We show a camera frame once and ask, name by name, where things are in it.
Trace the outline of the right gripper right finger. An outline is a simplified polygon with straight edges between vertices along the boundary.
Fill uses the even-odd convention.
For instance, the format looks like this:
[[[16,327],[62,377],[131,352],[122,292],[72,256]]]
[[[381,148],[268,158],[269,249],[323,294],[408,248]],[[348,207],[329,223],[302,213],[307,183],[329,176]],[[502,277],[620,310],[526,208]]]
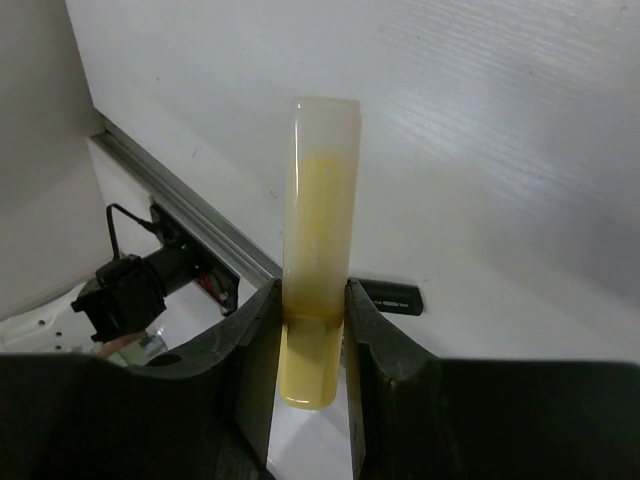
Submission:
[[[635,479],[639,368],[439,358],[345,289],[357,479]]]

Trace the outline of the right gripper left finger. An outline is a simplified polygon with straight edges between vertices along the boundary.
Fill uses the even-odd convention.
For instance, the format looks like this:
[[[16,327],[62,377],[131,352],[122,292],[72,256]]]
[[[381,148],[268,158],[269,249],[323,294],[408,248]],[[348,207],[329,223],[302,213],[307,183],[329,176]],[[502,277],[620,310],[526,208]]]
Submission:
[[[5,479],[266,479],[281,284],[144,366],[1,358]]]

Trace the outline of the purple black highlighter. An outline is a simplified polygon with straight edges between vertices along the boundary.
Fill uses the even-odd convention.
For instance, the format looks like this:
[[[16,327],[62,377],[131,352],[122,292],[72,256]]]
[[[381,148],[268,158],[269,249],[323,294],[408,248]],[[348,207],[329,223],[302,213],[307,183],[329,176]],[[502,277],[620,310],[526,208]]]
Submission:
[[[359,279],[359,283],[380,312],[420,316],[425,311],[416,285],[370,279]]]

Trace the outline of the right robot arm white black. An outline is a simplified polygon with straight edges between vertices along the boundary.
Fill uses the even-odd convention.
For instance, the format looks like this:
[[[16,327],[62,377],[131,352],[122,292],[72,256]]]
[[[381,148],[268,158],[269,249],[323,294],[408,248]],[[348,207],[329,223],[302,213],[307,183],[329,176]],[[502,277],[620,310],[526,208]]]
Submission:
[[[143,366],[85,354],[1,358],[5,479],[267,479],[283,312],[271,280],[238,276],[162,207],[146,256],[116,256],[73,309],[97,341],[140,332],[196,282],[229,315]],[[639,368],[606,361],[439,358],[388,315],[417,287],[352,279],[346,373],[356,479],[635,479]]]

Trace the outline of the aluminium front rail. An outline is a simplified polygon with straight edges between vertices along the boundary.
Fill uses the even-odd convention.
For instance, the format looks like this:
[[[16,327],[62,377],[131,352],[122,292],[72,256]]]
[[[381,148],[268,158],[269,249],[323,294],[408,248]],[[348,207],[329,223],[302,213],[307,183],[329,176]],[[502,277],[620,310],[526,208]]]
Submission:
[[[282,275],[271,257],[129,137],[106,130],[92,140],[204,247],[254,287]]]

